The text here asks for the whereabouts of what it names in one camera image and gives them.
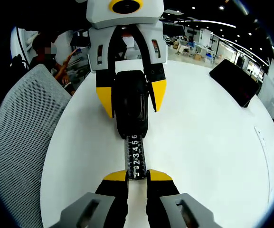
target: round table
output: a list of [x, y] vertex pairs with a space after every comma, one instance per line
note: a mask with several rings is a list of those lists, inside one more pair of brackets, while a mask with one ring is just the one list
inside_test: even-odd
[[[141, 60], [116, 62], [116, 71], [135, 69], [143, 69]], [[164, 69], [168, 85], [160, 111], [155, 113], [149, 101], [143, 140], [147, 169], [170, 175], [179, 192], [211, 210], [220, 226], [254, 226], [268, 208], [268, 172], [274, 176], [274, 151], [268, 170], [254, 130], [261, 124], [256, 112], [264, 121], [266, 151], [274, 150], [272, 119], [262, 104], [254, 105], [260, 110], [240, 107], [209, 76], [209, 68], [168, 61]], [[254, 102], [260, 103], [257, 97]], [[96, 95], [91, 73], [68, 103], [49, 145], [41, 180], [44, 227], [59, 221], [61, 211], [85, 193], [95, 192], [104, 176], [123, 169], [124, 140]], [[146, 201], [146, 180], [129, 181], [125, 227], [149, 227]]]

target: tape measure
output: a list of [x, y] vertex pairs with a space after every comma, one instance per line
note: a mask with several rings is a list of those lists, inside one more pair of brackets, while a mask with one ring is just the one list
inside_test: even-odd
[[146, 164], [141, 135], [127, 136], [125, 140], [128, 178], [141, 180], [146, 178]]

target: white robot body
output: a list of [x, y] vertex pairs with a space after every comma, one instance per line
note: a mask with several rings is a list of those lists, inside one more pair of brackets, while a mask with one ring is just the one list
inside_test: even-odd
[[86, 18], [96, 29], [129, 24], [156, 24], [164, 12], [163, 0], [145, 0], [136, 12], [113, 12], [111, 0], [88, 0]]

